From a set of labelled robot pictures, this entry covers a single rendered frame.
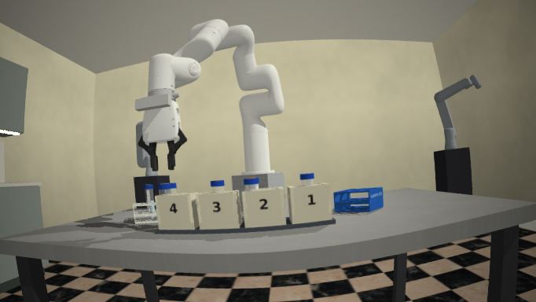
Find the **cream bucket adapter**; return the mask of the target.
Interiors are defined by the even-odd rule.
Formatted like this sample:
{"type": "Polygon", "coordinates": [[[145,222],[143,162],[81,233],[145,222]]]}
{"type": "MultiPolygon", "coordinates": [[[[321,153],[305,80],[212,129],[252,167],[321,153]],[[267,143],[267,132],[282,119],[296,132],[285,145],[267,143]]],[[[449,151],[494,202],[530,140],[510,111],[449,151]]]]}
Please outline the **cream bucket adapter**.
{"type": "Polygon", "coordinates": [[[195,230],[199,226],[197,193],[155,196],[159,230],[195,230]]]}
{"type": "Polygon", "coordinates": [[[235,229],[242,224],[239,190],[196,194],[196,205],[200,230],[235,229]]]}
{"type": "Polygon", "coordinates": [[[292,224],[312,223],[332,219],[331,184],[288,187],[289,219],[292,224]]]}
{"type": "Polygon", "coordinates": [[[285,194],[279,188],[242,191],[245,228],[286,225],[285,194]]]}

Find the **blue tube rack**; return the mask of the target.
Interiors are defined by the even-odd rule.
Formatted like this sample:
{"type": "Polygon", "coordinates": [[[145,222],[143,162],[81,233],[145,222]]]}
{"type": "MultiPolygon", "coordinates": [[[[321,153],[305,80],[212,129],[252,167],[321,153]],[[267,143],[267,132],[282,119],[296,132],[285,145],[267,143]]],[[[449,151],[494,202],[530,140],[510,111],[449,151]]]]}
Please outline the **blue tube rack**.
{"type": "Polygon", "coordinates": [[[384,206],[383,187],[342,190],[334,193],[335,212],[371,212],[384,206]],[[361,190],[364,191],[361,191],[361,190]],[[360,190],[360,191],[359,191],[360,190]],[[369,192],[369,197],[351,198],[350,193],[369,192]],[[364,200],[359,200],[364,199],[364,200]],[[346,202],[341,202],[346,201],[346,202]],[[348,205],[347,205],[348,204],[348,205]],[[365,206],[351,206],[351,204],[368,204],[365,206]],[[343,211],[340,211],[343,210],[343,211]]]}

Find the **white tube rack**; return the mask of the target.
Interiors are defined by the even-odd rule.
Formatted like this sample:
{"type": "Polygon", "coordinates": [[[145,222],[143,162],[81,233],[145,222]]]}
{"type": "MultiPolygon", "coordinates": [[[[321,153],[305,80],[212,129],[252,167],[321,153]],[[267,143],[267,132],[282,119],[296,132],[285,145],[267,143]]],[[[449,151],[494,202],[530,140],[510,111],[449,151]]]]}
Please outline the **white tube rack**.
{"type": "MultiPolygon", "coordinates": [[[[146,204],[146,203],[135,203],[133,204],[133,210],[134,210],[134,206],[150,206],[150,205],[156,205],[155,202],[154,203],[150,203],[150,204],[146,204]]],[[[155,216],[156,215],[156,211],[155,212],[134,212],[134,217],[140,217],[140,216],[155,216]],[[137,213],[137,214],[136,214],[137,213]],[[150,214],[149,214],[150,213],[150,214]]],[[[135,219],[135,224],[139,224],[139,223],[158,223],[158,220],[157,218],[154,218],[154,219],[135,219]],[[150,222],[151,221],[151,222],[150,222]]]]}

